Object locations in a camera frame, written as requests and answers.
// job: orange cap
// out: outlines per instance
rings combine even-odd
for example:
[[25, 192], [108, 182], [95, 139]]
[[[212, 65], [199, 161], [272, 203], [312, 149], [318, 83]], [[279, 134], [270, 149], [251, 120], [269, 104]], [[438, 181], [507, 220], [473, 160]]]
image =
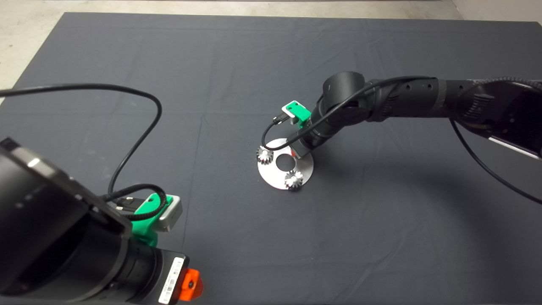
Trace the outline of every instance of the orange cap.
[[183, 283], [180, 286], [179, 300], [190, 301], [193, 298], [201, 296], [203, 292], [203, 282], [199, 277], [199, 271], [188, 269], [184, 276]]

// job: dark gray cloth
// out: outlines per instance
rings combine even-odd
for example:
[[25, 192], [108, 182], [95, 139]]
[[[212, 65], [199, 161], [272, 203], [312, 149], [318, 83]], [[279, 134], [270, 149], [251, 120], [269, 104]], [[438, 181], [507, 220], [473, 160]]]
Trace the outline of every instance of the dark gray cloth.
[[[542, 207], [487, 175], [445, 119], [344, 128], [314, 151], [298, 193], [267, 185], [255, 163], [280, 107], [312, 108], [334, 73], [542, 79], [541, 54], [537, 23], [68, 13], [16, 86], [111, 82], [163, 102], [117, 188], [182, 197], [159, 246], [202, 272], [195, 304], [541, 303]], [[101, 194], [153, 115], [116, 93], [9, 98], [0, 136]], [[466, 138], [542, 196], [542, 163]]]

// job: gear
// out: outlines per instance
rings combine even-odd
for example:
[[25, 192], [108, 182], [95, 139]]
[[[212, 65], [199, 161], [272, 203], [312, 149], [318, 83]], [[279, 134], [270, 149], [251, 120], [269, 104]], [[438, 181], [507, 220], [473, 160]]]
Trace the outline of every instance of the gear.
[[303, 174], [297, 170], [291, 170], [284, 177], [284, 184], [288, 190], [297, 190], [303, 184]]
[[260, 146], [256, 152], [256, 159], [262, 164], [269, 164], [273, 160], [273, 151]]

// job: white label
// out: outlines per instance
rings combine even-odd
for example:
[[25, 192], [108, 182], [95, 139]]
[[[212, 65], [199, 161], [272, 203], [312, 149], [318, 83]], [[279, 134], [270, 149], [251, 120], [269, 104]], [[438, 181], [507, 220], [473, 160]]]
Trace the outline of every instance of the white label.
[[162, 288], [162, 293], [158, 302], [162, 304], [169, 304], [173, 290], [175, 289], [175, 284], [177, 283], [177, 278], [179, 277], [180, 270], [183, 267], [184, 258], [176, 257], [173, 259], [173, 264], [171, 264], [170, 272], [167, 274], [166, 282]]

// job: metal plate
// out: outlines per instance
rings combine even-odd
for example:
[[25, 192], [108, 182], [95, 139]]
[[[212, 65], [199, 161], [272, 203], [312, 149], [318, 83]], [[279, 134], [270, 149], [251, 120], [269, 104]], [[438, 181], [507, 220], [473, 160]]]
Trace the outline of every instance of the metal plate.
[[[267, 146], [277, 147], [283, 145], [284, 143], [286, 143], [286, 139], [280, 138], [270, 141], [269, 143], [267, 143]], [[280, 155], [292, 156], [292, 149], [288, 146], [283, 149], [274, 151], [273, 160], [269, 164], [261, 164], [258, 161], [256, 161], [256, 163], [258, 164], [258, 171], [260, 172], [260, 175], [269, 185], [278, 189], [287, 189], [286, 185], [284, 184], [284, 178], [287, 171], [279, 169], [279, 167], [277, 167], [276, 165], [276, 160]], [[301, 159], [294, 158], [294, 160], [295, 167], [293, 170], [298, 170], [301, 172], [301, 174], [303, 175], [302, 185], [304, 185], [311, 178], [314, 168], [314, 161], [312, 159], [312, 155], [307, 154]]]

